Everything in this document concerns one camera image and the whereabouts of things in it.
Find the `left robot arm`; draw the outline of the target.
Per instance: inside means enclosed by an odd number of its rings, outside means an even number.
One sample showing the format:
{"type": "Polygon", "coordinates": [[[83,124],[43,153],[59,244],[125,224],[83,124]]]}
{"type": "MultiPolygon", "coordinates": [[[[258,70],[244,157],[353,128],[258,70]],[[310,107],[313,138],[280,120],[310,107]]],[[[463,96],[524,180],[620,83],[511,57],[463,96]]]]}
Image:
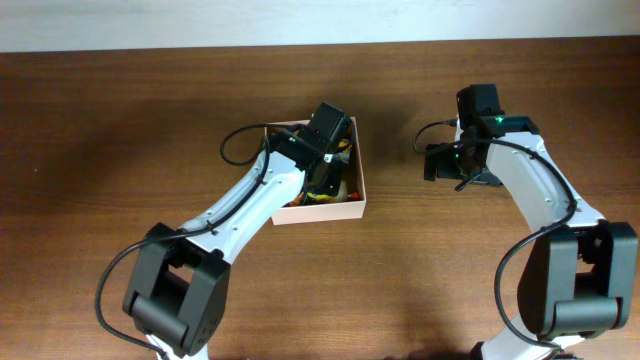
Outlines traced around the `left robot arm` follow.
{"type": "Polygon", "coordinates": [[[338,189],[332,171],[356,141],[348,115],[322,103],[305,124],[271,128],[250,170],[220,200],[178,229],[156,224],[137,247],[123,311],[160,359],[203,357],[246,244],[301,193],[338,189]]]}

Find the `yellow plush duck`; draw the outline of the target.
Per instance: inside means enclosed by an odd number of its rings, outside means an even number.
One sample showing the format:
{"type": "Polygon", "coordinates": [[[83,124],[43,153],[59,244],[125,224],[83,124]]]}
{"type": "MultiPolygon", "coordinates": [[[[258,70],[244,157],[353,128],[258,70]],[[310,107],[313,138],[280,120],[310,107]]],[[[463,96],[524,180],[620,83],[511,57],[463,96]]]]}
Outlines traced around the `yellow plush duck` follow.
{"type": "Polygon", "coordinates": [[[305,193],[298,194],[291,202],[288,203],[291,207],[300,206],[305,198],[305,193]]]}

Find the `pink hat rubber duck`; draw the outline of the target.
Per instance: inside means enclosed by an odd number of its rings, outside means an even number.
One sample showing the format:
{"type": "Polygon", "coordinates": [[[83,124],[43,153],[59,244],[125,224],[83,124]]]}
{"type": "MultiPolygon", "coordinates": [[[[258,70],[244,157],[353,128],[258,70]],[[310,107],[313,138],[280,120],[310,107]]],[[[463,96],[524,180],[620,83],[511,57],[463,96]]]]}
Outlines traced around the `pink hat rubber duck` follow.
{"type": "Polygon", "coordinates": [[[361,195],[359,192],[350,192],[348,189],[348,185],[346,181],[342,181],[340,184],[340,188],[338,194],[335,197],[336,202],[349,202],[349,201],[360,201],[361,195]]]}

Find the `yellow ball blue letters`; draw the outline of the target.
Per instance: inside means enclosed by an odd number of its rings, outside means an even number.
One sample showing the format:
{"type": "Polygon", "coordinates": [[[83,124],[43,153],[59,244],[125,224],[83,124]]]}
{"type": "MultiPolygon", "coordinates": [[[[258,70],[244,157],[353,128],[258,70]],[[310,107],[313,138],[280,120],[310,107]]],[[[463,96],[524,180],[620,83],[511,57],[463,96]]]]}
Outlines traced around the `yellow ball blue letters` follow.
{"type": "Polygon", "coordinates": [[[306,202],[309,204],[327,204],[334,203],[336,198],[334,196],[325,194],[313,194],[308,192],[306,195],[306,202]]]}

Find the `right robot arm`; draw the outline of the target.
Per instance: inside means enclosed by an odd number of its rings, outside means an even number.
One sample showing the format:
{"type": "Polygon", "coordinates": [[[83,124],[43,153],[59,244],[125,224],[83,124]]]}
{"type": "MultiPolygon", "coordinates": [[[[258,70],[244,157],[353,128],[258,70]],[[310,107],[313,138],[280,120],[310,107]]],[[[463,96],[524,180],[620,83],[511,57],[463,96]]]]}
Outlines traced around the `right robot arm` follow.
{"type": "Polygon", "coordinates": [[[424,178],[503,186],[530,235],[502,257],[494,300],[505,324],[470,358],[569,359],[568,347],[625,326],[631,314],[638,236],[610,222],[572,187],[526,115],[509,116],[493,84],[456,94],[451,143],[423,150],[424,178]]]}

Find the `red grey toy truck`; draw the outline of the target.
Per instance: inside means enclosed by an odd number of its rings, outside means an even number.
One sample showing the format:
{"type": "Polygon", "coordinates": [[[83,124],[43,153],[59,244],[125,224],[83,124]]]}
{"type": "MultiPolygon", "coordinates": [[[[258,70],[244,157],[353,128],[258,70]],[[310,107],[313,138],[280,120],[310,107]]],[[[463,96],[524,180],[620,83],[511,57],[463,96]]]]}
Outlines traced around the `red grey toy truck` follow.
{"type": "Polygon", "coordinates": [[[343,138],[339,142],[338,148],[336,149],[333,158],[343,162],[344,164],[349,164],[354,142],[355,140],[353,137],[343,138]]]}

